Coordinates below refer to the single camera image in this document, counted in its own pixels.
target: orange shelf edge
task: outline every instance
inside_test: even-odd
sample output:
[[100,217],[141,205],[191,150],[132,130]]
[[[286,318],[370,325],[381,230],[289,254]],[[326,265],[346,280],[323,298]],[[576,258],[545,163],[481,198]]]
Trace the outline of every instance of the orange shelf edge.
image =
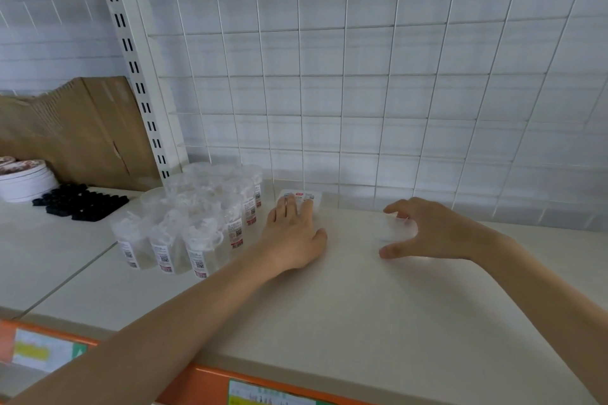
[[[97,340],[58,332],[49,328],[39,327],[38,325],[15,321],[0,321],[0,361],[5,361],[4,359],[7,358],[9,352],[12,354],[10,348],[17,328],[45,334],[61,340],[80,342],[88,346],[96,346],[98,344]],[[156,403],[162,405],[192,405],[203,403],[204,399],[206,405],[225,405],[228,398],[228,384],[231,379],[336,405],[370,405],[368,402],[197,364],[188,365],[163,391],[156,400]]]

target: price tag label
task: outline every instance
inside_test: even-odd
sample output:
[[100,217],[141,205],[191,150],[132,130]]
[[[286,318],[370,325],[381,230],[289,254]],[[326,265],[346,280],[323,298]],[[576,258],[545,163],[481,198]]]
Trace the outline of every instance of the price tag label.
[[50,373],[86,352],[86,344],[17,329],[13,363]]
[[228,405],[259,405],[260,403],[264,405],[329,405],[322,401],[231,379],[228,386]]

